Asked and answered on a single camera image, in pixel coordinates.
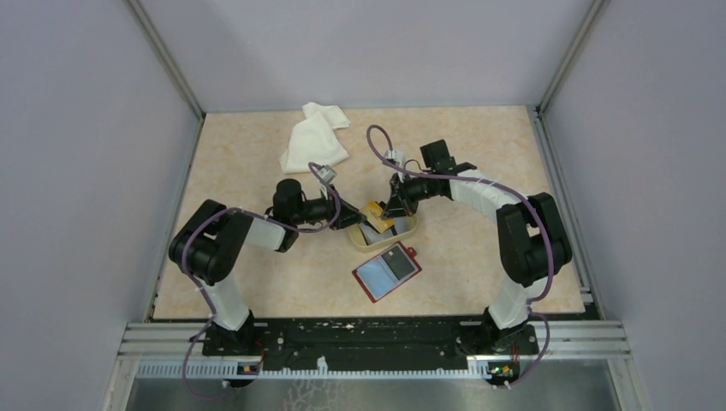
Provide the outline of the beige oval tray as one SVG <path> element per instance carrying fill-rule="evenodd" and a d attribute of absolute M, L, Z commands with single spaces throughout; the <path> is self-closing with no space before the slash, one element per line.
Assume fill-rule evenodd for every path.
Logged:
<path fill-rule="evenodd" d="M 370 253 L 391 246 L 398 241 L 404 241 L 411 237 L 418 229 L 419 224 L 416 216 L 397 217 L 394 220 L 395 227 L 384 233 L 379 233 L 380 242 L 376 244 L 371 246 L 366 245 L 358 224 L 346 229 L 348 239 L 352 243 L 353 248 L 358 252 Z"/>

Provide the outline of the gold VIP card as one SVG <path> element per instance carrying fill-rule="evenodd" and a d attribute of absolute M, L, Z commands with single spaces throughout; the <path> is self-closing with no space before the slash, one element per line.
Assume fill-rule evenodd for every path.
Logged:
<path fill-rule="evenodd" d="M 373 215 L 380 216 L 383 219 L 386 219 L 382 217 L 384 208 L 377 202 L 377 201 L 370 201 L 367 204 L 363 205 L 360 208 L 360 213 L 366 217 L 366 221 L 369 217 L 372 217 Z"/>

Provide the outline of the red card holder wallet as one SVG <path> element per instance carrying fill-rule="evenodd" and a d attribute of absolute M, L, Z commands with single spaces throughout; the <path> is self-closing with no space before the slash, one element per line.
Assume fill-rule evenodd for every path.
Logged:
<path fill-rule="evenodd" d="M 412 262 L 417 266 L 417 271 L 404 278 L 402 281 L 398 281 L 392 275 L 392 272 L 381 257 L 381 254 L 384 251 L 387 251 L 389 248 L 394 246 L 403 248 Z M 422 267 L 417 261 L 417 257 L 418 252 L 413 247 L 407 247 L 398 241 L 367 260 L 364 264 L 356 267 L 352 270 L 352 275 L 356 282 L 361 286 L 371 303 L 377 303 L 422 271 Z"/>

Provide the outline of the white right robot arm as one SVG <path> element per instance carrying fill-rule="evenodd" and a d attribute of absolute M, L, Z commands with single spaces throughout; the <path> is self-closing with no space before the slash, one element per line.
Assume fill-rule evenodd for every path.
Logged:
<path fill-rule="evenodd" d="M 410 217 L 419 203 L 446 197 L 471 206 L 497 226 L 498 250 L 506 274 L 497 297 L 485 310 L 490 322 L 482 341 L 493 353 L 505 352 L 516 339 L 535 301 L 543 300 L 555 275 L 572 259 L 572 248 L 554 198 L 529 197 L 495 182 L 470 163 L 457 163 L 444 140 L 421 147 L 425 169 L 406 170 L 405 156 L 389 148 L 380 155 L 395 170 L 385 217 Z"/>

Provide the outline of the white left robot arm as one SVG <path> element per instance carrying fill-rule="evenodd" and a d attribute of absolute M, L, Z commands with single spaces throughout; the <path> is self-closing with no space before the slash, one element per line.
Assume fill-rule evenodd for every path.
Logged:
<path fill-rule="evenodd" d="M 346 229 L 364 220 L 333 186 L 323 186 L 319 197 L 308 199 L 299 181 L 284 179 L 264 215 L 205 200 L 173 237 L 168 257 L 198 287 L 225 346 L 246 354 L 254 348 L 257 332 L 231 274 L 243 247 L 285 253 L 304 232 Z"/>

